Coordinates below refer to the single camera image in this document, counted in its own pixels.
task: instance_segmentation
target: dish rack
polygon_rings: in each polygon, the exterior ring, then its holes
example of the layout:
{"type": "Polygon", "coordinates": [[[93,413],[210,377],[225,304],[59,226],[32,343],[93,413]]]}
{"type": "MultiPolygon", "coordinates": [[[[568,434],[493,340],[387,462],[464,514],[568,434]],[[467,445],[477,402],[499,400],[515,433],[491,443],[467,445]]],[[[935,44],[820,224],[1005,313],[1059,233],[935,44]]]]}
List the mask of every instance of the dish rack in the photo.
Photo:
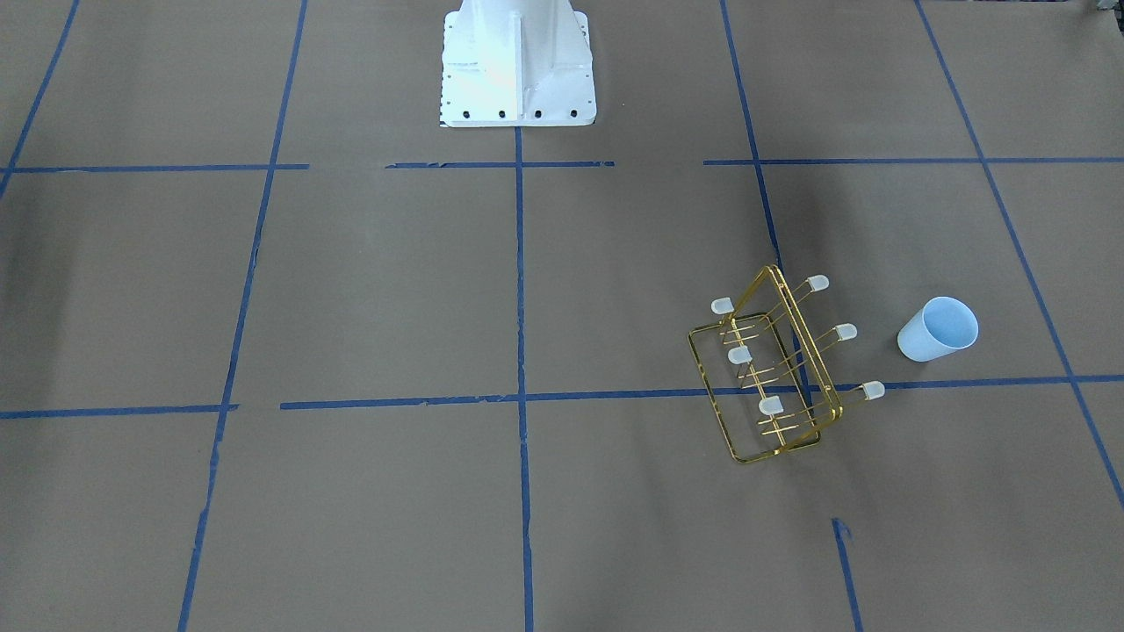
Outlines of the dish rack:
{"type": "Polygon", "coordinates": [[[827,277],[816,274],[794,288],[785,280],[780,268],[765,265],[736,303],[727,297],[710,304],[710,310],[720,316],[717,323],[696,327],[688,334],[726,448],[738,463],[753,463],[815,445],[821,431],[843,416],[844,406],[878,399],[886,394],[880,381],[863,382],[842,391],[832,381],[823,353],[854,338],[859,331],[844,323],[815,336],[800,312],[808,297],[827,289],[828,285],[827,277]],[[723,364],[727,373],[732,373],[733,386],[711,386],[714,373],[708,373],[704,362],[705,344],[725,351],[728,364],[723,364]],[[753,452],[735,444],[744,442],[735,442],[732,436],[719,396],[755,398],[755,409],[749,413],[746,422],[760,437],[758,443],[763,444],[762,451],[753,452]]]}

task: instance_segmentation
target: cup rim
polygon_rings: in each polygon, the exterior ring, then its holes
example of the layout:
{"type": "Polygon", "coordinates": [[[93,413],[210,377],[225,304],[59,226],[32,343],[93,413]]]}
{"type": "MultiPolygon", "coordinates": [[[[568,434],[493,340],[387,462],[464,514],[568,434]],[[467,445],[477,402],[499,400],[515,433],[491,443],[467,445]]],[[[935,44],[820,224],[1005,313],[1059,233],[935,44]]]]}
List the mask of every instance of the cup rim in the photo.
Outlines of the cup rim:
{"type": "Polygon", "coordinates": [[[963,349],[968,349],[969,346],[976,344],[976,341],[980,337],[980,324],[979,324],[979,319],[976,317],[976,313],[972,312],[972,308],[968,307],[964,304],[964,301],[962,301],[962,300],[960,300],[958,298],[951,297],[951,296],[934,296],[933,298],[931,298],[927,301],[925,301],[925,306],[921,308],[921,318],[922,318],[922,325],[925,327],[925,331],[928,332],[928,335],[933,338],[933,341],[936,342],[936,344],[940,344],[941,346],[943,346],[945,349],[951,349],[951,350],[954,350],[954,351],[960,351],[960,350],[963,350],[963,349]],[[969,316],[971,318],[972,340],[968,341],[963,345],[952,345],[952,344],[945,344],[944,342],[942,342],[941,340],[939,340],[935,335],[933,335],[933,332],[931,332],[928,329],[928,325],[925,323],[925,316],[926,316],[926,314],[928,312],[930,306],[932,306],[936,301],[951,303],[955,307],[962,309],[962,313],[966,314],[967,316],[969,316]]]}

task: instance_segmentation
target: metal bracket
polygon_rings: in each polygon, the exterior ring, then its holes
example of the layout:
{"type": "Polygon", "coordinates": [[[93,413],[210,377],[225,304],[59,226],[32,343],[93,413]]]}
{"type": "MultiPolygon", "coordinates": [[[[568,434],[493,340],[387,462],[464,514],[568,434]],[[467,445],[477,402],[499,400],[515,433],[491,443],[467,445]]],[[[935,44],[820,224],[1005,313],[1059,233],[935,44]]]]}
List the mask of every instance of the metal bracket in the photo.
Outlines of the metal bracket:
{"type": "Polygon", "coordinates": [[[464,0],[445,16],[441,125],[590,125],[589,19],[569,0],[464,0]]]}

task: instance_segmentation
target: blue tape line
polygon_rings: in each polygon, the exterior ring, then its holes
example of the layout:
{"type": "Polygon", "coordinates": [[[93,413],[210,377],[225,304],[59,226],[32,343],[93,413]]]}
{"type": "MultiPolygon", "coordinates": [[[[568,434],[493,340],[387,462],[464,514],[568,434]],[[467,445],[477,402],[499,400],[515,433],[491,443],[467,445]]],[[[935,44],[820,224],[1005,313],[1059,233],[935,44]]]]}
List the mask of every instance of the blue tape line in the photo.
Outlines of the blue tape line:
{"type": "Polygon", "coordinates": [[[526,274],[524,269],[524,234],[523,234],[523,128],[515,128],[515,267],[516,310],[519,326],[518,345],[518,381],[519,381],[519,487],[523,497],[523,615],[526,632],[535,629],[535,588],[532,574],[531,553],[531,457],[527,450],[527,372],[526,372],[526,328],[525,297],[526,274]]]}
{"type": "Polygon", "coordinates": [[[297,58],[300,54],[300,40],[305,31],[305,16],[308,12],[308,0],[301,0],[300,13],[297,17],[297,31],[293,35],[292,52],[289,56],[289,72],[285,75],[284,90],[281,93],[281,107],[278,110],[277,129],[273,133],[273,148],[270,152],[270,169],[265,172],[265,184],[262,188],[262,202],[257,209],[257,224],[254,227],[254,242],[250,251],[250,262],[246,267],[246,280],[242,289],[242,303],[238,307],[238,320],[234,329],[234,343],[230,346],[230,365],[223,387],[223,404],[215,424],[215,442],[211,444],[210,468],[207,476],[207,500],[199,513],[196,526],[194,548],[191,551],[191,565],[188,567],[188,581],[183,589],[183,604],[180,607],[179,632],[187,632],[188,619],[191,616],[191,602],[194,597],[196,579],[199,576],[199,560],[202,557],[203,540],[207,534],[207,518],[210,515],[211,499],[215,495],[215,479],[218,473],[218,446],[226,432],[227,413],[230,410],[230,397],[234,391],[234,377],[238,370],[238,353],[242,349],[242,336],[246,326],[246,313],[250,309],[250,296],[254,286],[254,271],[257,268],[257,251],[262,244],[262,229],[265,226],[265,214],[269,209],[270,193],[273,189],[273,174],[277,172],[278,154],[281,152],[281,136],[284,133],[285,114],[289,109],[289,96],[292,92],[292,80],[297,72],[297,58]]]}
{"type": "Polygon", "coordinates": [[[162,173],[182,171],[307,171],[308,163],[269,164],[139,164],[91,166],[18,166],[12,173],[162,173]]]}
{"type": "Polygon", "coordinates": [[[333,408],[392,408],[398,406],[447,406],[452,404],[500,404],[518,401],[518,395],[463,395],[453,397],[389,397],[386,399],[338,399],[329,401],[285,401],[282,410],[326,410],[333,408]]]}
{"type": "Polygon", "coordinates": [[[989,157],[987,159],[990,163],[996,164],[1018,164],[1018,163],[1030,163],[1030,164],[1058,164],[1058,163],[1071,163],[1071,164],[1088,164],[1088,163],[1118,163],[1124,162],[1124,156],[1057,156],[1057,157],[989,157]]]}
{"type": "Polygon", "coordinates": [[[384,169],[514,169],[514,162],[396,162],[384,169]]]}
{"type": "Polygon", "coordinates": [[[124,408],[60,408],[54,410],[0,410],[0,419],[54,419],[63,417],[127,417],[134,415],[174,415],[217,413],[218,404],[198,406],[128,406],[124,408]]]}
{"type": "Polygon", "coordinates": [[[832,518],[832,530],[835,532],[835,549],[840,554],[840,566],[843,567],[843,581],[846,584],[846,598],[851,603],[851,620],[854,622],[854,632],[862,632],[862,615],[859,613],[859,597],[854,593],[854,578],[851,576],[851,561],[846,556],[846,542],[853,540],[851,530],[840,518],[832,518]]]}
{"type": "Polygon", "coordinates": [[[39,83],[39,91],[35,93],[35,100],[31,101],[31,110],[27,112],[27,119],[24,120],[24,129],[19,133],[19,139],[16,141],[16,147],[11,152],[11,157],[8,160],[8,171],[4,172],[3,179],[0,179],[0,199],[3,199],[4,192],[8,191],[8,182],[11,180],[12,170],[16,169],[16,164],[19,163],[19,154],[24,153],[24,144],[27,143],[27,135],[31,132],[31,124],[35,123],[35,115],[39,111],[39,105],[43,103],[43,96],[47,93],[47,85],[51,84],[51,78],[55,74],[55,67],[58,65],[58,57],[63,54],[63,46],[66,45],[66,38],[70,37],[71,26],[74,24],[74,16],[78,13],[78,4],[80,0],[74,0],[71,2],[70,13],[66,15],[66,24],[63,25],[63,33],[58,36],[58,44],[55,46],[55,53],[51,55],[51,63],[47,64],[47,72],[43,75],[43,82],[39,83]]]}
{"type": "MultiPolygon", "coordinates": [[[[1124,382],[1124,374],[1103,376],[1076,376],[1079,382],[1124,382]]],[[[980,378],[971,380],[927,380],[927,381],[898,381],[882,382],[887,390],[917,390],[917,389],[942,389],[942,388],[979,388],[979,387],[1007,387],[1007,386],[1043,386],[1064,385],[1070,379],[1066,376],[1045,376],[1030,378],[980,378]]],[[[836,390],[843,391],[856,388],[858,383],[840,383],[836,390]]],[[[815,385],[812,390],[819,390],[815,385]]],[[[755,391],[725,387],[714,389],[715,395],[752,395],[755,391]]],[[[770,386],[765,387],[765,392],[770,395],[796,392],[792,386],[770,386]]],[[[704,388],[662,388],[662,389],[640,389],[640,390],[575,390],[554,392],[527,392],[527,401],[580,401],[587,399],[649,399],[661,397],[705,397],[704,388]]],[[[389,408],[396,406],[442,406],[455,404],[510,404],[519,400],[518,394],[508,395],[459,395],[451,397],[390,397],[384,399],[337,399],[337,400],[310,400],[310,401],[285,401],[281,404],[282,410],[324,410],[333,408],[389,408]]]]}
{"type": "Polygon", "coordinates": [[[1124,382],[1124,376],[1073,376],[1073,379],[1081,383],[1098,382],[1124,382]]]}
{"type": "Polygon", "coordinates": [[[617,163],[611,160],[589,160],[589,161],[559,161],[559,162],[525,162],[523,163],[524,169],[599,169],[616,166],[617,163]]]}
{"type": "MultiPolygon", "coordinates": [[[[1124,163],[1124,156],[1073,156],[1073,157],[989,157],[989,163],[1003,164],[1089,164],[1089,163],[1124,163]]],[[[752,166],[763,164],[801,165],[801,164],[977,164],[978,157],[885,157],[885,159],[714,159],[705,160],[706,166],[752,166]]]]}
{"type": "MultiPolygon", "coordinates": [[[[882,382],[887,390],[910,390],[926,388],[976,388],[987,386],[1034,386],[1034,385],[1057,385],[1069,383],[1069,378],[1064,376],[1048,376],[1039,378],[984,378],[975,380],[927,380],[927,381],[903,381],[882,382]]],[[[854,388],[859,385],[840,385],[840,389],[854,388]]]]}
{"type": "Polygon", "coordinates": [[[765,166],[776,165],[800,165],[800,164],[976,164],[978,159],[972,157],[913,157],[913,159],[733,159],[733,160],[705,160],[706,166],[751,166],[763,164],[765,166]]]}
{"type": "Polygon", "coordinates": [[[765,173],[761,169],[761,155],[758,153],[758,138],[753,133],[753,117],[750,116],[750,100],[745,96],[745,83],[742,81],[742,64],[737,61],[737,48],[734,46],[734,31],[729,27],[729,9],[726,0],[722,4],[722,22],[726,29],[726,45],[729,47],[729,61],[734,65],[734,80],[737,81],[737,96],[742,100],[742,117],[745,119],[745,135],[750,141],[750,153],[753,154],[753,169],[758,175],[758,190],[761,193],[761,207],[765,211],[765,225],[769,228],[769,241],[772,242],[777,255],[777,265],[785,270],[780,256],[780,244],[777,242],[777,228],[772,220],[772,208],[769,206],[769,191],[765,189],[765,173]]]}
{"type": "Polygon", "coordinates": [[[991,195],[995,196],[995,201],[999,206],[999,213],[1003,215],[1003,223],[1007,227],[1007,234],[1010,236],[1010,243],[1015,247],[1015,253],[1018,255],[1018,262],[1022,264],[1023,272],[1026,274],[1026,280],[1031,285],[1031,290],[1034,294],[1034,300],[1039,304],[1039,310],[1042,313],[1042,318],[1045,320],[1046,328],[1050,331],[1050,338],[1053,341],[1054,349],[1058,351],[1058,356],[1061,359],[1062,367],[1066,369],[1066,377],[1069,379],[1070,388],[1073,390],[1073,397],[1077,398],[1077,403],[1081,408],[1081,415],[1085,417],[1085,425],[1089,428],[1093,442],[1096,444],[1097,452],[1100,454],[1100,461],[1104,463],[1105,471],[1108,473],[1108,480],[1112,482],[1113,489],[1116,491],[1116,500],[1120,503],[1121,508],[1124,509],[1124,487],[1121,486],[1120,477],[1116,475],[1116,468],[1113,467],[1113,462],[1108,458],[1108,451],[1105,450],[1104,442],[1100,439],[1100,432],[1097,430],[1097,424],[1093,419],[1093,415],[1089,413],[1089,408],[1085,403],[1085,395],[1081,392],[1081,387],[1073,374],[1073,369],[1069,363],[1069,358],[1066,355],[1066,349],[1062,346],[1061,337],[1058,335],[1058,329],[1054,327],[1053,318],[1050,316],[1050,310],[1046,309],[1045,299],[1043,299],[1039,283],[1034,279],[1034,272],[1031,270],[1031,264],[1026,259],[1026,253],[1023,252],[1023,245],[1018,240],[1017,232],[1015,231],[1015,224],[1010,219],[1010,214],[1007,213],[1007,205],[1003,201],[1003,196],[999,193],[999,186],[996,183],[995,175],[991,173],[988,159],[984,155],[984,148],[980,145],[979,137],[976,135],[976,128],[972,126],[971,118],[968,116],[968,109],[964,107],[964,102],[960,98],[960,90],[957,89],[957,83],[952,80],[952,73],[949,71],[949,64],[945,62],[944,54],[941,52],[941,46],[936,42],[936,35],[933,33],[933,27],[928,22],[928,16],[925,15],[925,8],[922,7],[921,0],[914,0],[914,6],[917,8],[917,13],[921,16],[922,24],[925,26],[925,33],[928,34],[928,40],[933,45],[933,51],[936,53],[936,60],[940,62],[941,70],[944,72],[944,79],[949,82],[949,89],[952,90],[952,97],[955,99],[957,107],[960,109],[960,116],[964,119],[964,127],[968,128],[968,136],[972,141],[972,146],[976,147],[976,155],[979,157],[979,162],[984,168],[984,173],[987,177],[988,184],[991,187],[991,195]]]}
{"type": "Polygon", "coordinates": [[[590,169],[616,166],[611,160],[599,161],[556,161],[556,162],[396,162],[384,169],[590,169]]]}

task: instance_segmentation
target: light blue cup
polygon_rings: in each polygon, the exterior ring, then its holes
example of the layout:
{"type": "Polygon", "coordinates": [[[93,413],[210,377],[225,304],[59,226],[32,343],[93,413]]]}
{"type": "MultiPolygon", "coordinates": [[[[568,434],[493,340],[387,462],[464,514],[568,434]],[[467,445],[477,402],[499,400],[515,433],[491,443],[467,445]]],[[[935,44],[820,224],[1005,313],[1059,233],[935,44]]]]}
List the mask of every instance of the light blue cup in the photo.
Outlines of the light blue cup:
{"type": "Polygon", "coordinates": [[[914,362],[968,349],[979,336],[976,315],[959,300],[939,296],[930,299],[898,332],[898,349],[914,362]]]}

